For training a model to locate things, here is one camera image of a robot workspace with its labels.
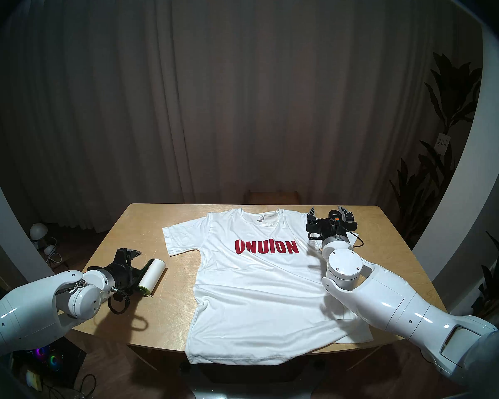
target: t-shirt sleeve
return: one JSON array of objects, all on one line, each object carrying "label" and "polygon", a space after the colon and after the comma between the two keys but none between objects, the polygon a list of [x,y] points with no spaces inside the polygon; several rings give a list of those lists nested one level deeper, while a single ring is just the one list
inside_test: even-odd
[{"label": "t-shirt sleeve", "polygon": [[184,221],[170,227],[163,227],[164,241],[167,244],[168,254],[188,252],[198,250],[203,243],[209,230],[211,229],[212,215],[209,213],[205,217],[196,220]]}]

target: white t-shirt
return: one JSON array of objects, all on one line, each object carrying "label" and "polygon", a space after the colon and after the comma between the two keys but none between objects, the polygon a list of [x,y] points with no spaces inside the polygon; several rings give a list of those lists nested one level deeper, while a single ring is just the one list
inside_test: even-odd
[{"label": "white t-shirt", "polygon": [[233,209],[163,228],[170,256],[202,256],[190,363],[278,365],[333,342],[372,340],[368,325],[324,290],[321,242],[308,240],[306,220],[283,209]]}]

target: curtain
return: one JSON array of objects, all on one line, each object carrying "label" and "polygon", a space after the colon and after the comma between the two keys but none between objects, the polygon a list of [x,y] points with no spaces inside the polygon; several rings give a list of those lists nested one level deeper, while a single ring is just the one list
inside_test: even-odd
[{"label": "curtain", "polygon": [[400,157],[439,131],[432,51],[480,48],[445,0],[24,0],[0,32],[1,154],[42,221],[98,231],[247,190],[390,214]]}]

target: black cable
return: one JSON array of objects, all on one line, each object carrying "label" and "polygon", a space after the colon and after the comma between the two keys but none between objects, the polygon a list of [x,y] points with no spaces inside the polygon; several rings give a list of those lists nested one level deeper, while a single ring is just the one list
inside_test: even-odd
[{"label": "black cable", "polygon": [[[85,382],[85,379],[87,379],[87,377],[88,377],[88,376],[92,376],[92,377],[93,377],[93,379],[94,379],[94,386],[93,386],[93,388],[90,390],[90,392],[89,392],[89,393],[85,394],[85,393],[83,393],[83,382]],[[96,376],[94,376],[92,373],[89,373],[89,374],[86,374],[85,376],[83,376],[83,379],[81,379],[81,385],[80,385],[80,390],[79,390],[79,392],[80,392],[83,396],[85,396],[85,397],[89,397],[90,395],[92,395],[92,394],[93,394],[94,389],[96,389]]]},{"label": "black cable", "polygon": [[361,245],[359,246],[353,246],[353,248],[356,248],[356,247],[362,247],[364,246],[364,242],[362,241],[362,239],[360,238],[360,236],[358,234],[355,234],[353,233],[351,230],[349,230],[347,227],[343,226],[343,224],[340,224],[341,227],[343,227],[345,230],[347,230],[349,233],[351,233],[353,236],[357,237],[357,239],[360,240],[360,242],[362,243]]},{"label": "black cable", "polygon": [[[93,377],[94,386],[89,391],[89,393],[85,394],[85,393],[83,393],[83,383],[85,382],[85,379],[87,379],[89,376]],[[55,386],[50,386],[50,385],[47,385],[46,383],[44,383],[42,377],[41,377],[41,384],[48,388],[48,399],[65,399],[65,396],[59,390],[57,390],[55,388]],[[83,376],[83,379],[81,379],[81,384],[80,384],[79,390],[78,389],[70,389],[70,390],[81,393],[83,395],[83,397],[88,398],[94,393],[94,389],[96,389],[96,384],[97,384],[96,376],[94,376],[92,373],[88,373],[85,376]]]}]

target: white lint roller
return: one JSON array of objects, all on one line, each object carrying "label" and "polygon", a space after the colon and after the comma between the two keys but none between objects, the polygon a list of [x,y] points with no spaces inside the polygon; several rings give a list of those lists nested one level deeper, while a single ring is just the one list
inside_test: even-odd
[{"label": "white lint roller", "polygon": [[154,259],[152,261],[152,264],[139,283],[139,292],[141,292],[143,296],[152,295],[155,285],[157,285],[159,278],[166,268],[167,265],[162,260]]}]

